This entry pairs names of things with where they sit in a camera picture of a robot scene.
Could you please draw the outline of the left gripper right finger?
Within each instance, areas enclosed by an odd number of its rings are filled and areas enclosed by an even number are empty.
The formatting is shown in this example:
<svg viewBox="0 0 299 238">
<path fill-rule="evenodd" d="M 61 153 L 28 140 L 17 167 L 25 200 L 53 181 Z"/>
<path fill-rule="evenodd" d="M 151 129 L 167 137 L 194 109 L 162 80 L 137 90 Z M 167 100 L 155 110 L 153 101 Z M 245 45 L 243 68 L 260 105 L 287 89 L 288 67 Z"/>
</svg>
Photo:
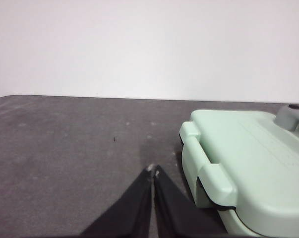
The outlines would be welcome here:
<svg viewBox="0 0 299 238">
<path fill-rule="evenodd" d="M 157 165 L 154 189 L 159 237 L 225 238 L 228 233 L 214 208 L 197 208 Z"/>
</svg>

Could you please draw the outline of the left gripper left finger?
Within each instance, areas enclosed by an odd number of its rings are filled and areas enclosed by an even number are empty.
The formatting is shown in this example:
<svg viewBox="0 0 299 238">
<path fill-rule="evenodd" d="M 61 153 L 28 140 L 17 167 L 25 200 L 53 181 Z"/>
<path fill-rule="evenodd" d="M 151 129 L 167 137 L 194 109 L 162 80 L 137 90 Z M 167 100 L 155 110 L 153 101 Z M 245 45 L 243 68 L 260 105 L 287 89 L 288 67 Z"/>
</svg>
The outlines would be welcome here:
<svg viewBox="0 0 299 238">
<path fill-rule="evenodd" d="M 147 238 L 153 170 L 153 166 L 145 167 L 123 195 L 80 235 L 85 238 Z"/>
</svg>

